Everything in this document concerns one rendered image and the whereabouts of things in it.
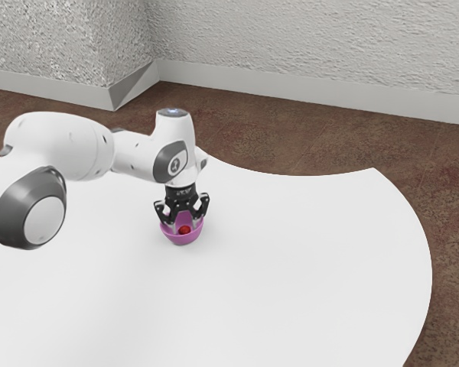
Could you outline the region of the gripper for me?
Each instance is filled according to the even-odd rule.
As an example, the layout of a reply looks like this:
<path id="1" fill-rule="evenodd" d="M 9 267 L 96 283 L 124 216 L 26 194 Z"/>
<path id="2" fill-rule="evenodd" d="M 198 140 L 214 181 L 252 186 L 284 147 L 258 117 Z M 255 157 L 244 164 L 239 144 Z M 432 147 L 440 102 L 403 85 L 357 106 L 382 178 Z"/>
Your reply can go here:
<path id="1" fill-rule="evenodd" d="M 176 220 L 180 210 L 189 210 L 192 229 L 205 217 L 209 208 L 210 196 L 208 193 L 197 193 L 196 184 L 184 187 L 165 187 L 165 199 L 154 202 L 155 212 L 161 224 L 168 226 L 173 233 L 177 233 Z"/>

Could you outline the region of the pink bowl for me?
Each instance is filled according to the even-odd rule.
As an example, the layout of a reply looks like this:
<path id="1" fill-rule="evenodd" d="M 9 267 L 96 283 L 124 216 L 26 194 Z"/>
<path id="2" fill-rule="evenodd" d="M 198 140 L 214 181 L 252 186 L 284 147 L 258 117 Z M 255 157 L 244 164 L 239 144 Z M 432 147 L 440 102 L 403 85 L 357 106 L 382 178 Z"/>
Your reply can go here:
<path id="1" fill-rule="evenodd" d="M 160 230 L 164 234 L 164 236 L 174 243 L 175 245 L 187 245 L 192 243 L 200 236 L 203 228 L 203 220 L 204 216 L 201 216 L 196 222 L 195 226 L 193 226 L 194 221 L 192 215 L 189 211 L 183 211 L 178 213 L 176 220 L 174 222 L 175 231 L 172 228 L 164 223 L 160 223 Z M 189 232 L 184 234 L 180 234 L 179 230 L 183 226 L 189 227 Z"/>

